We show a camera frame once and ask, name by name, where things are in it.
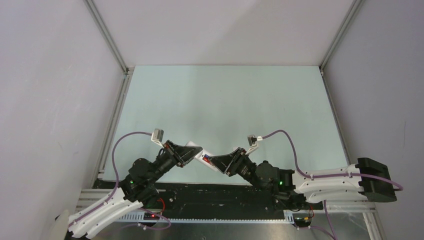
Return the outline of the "white remote control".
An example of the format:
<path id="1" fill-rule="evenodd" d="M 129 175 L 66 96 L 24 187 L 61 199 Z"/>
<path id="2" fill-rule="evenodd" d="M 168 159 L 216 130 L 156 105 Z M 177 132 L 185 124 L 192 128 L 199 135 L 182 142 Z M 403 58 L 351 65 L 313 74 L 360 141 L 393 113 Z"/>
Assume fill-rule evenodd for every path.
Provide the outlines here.
<path id="1" fill-rule="evenodd" d="M 212 169 L 213 171 L 218 172 L 219 171 L 218 168 L 211 161 L 210 162 L 212 164 L 208 164 L 208 163 L 206 163 L 206 162 L 203 161 L 204 155 L 208 155 L 209 156 L 209 159 L 208 160 L 210 161 L 210 157 L 212 156 L 212 154 L 210 152 L 208 152 L 207 150 L 205 150 L 203 147 L 202 147 L 202 152 L 199 153 L 195 157 L 195 159 L 197 161 L 199 161 L 200 163 L 202 163 L 203 165 L 207 166 L 208 168 Z"/>

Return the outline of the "red battery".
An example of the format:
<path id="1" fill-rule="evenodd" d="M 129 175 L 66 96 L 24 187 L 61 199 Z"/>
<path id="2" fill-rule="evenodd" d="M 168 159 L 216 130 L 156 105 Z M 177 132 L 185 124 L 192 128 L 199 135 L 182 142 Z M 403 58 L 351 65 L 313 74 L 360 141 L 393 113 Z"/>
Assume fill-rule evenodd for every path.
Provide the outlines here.
<path id="1" fill-rule="evenodd" d="M 206 158 L 204 158 L 203 161 L 206 162 L 206 163 L 208 163 L 208 164 L 210 164 L 210 165 L 212 165 L 212 163 L 208 159 L 206 159 Z"/>

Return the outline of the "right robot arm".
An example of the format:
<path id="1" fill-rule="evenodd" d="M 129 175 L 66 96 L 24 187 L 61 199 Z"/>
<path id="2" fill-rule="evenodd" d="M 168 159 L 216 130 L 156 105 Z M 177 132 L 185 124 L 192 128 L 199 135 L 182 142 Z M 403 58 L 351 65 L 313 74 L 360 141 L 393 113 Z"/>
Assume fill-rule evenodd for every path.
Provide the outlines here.
<path id="1" fill-rule="evenodd" d="M 397 201 L 397 188 L 391 181 L 388 167 L 367 157 L 359 158 L 356 164 L 346 167 L 309 173 L 280 169 L 266 160 L 256 164 L 243 148 L 225 155 L 203 153 L 200 160 L 228 177 L 240 176 L 256 190 L 268 192 L 275 199 L 287 201 L 297 209 L 327 200 Z"/>

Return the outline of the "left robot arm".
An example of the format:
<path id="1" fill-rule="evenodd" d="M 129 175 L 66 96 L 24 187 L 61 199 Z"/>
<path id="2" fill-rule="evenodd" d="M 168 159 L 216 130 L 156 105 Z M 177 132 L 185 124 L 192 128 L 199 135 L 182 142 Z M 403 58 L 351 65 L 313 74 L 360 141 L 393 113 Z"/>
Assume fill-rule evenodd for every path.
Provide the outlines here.
<path id="1" fill-rule="evenodd" d="M 117 186 L 86 209 L 69 217 L 65 240 L 90 240 L 122 216 L 157 204 L 154 186 L 173 167 L 184 167 L 203 151 L 201 146 L 183 146 L 167 140 L 154 161 L 139 158 Z"/>

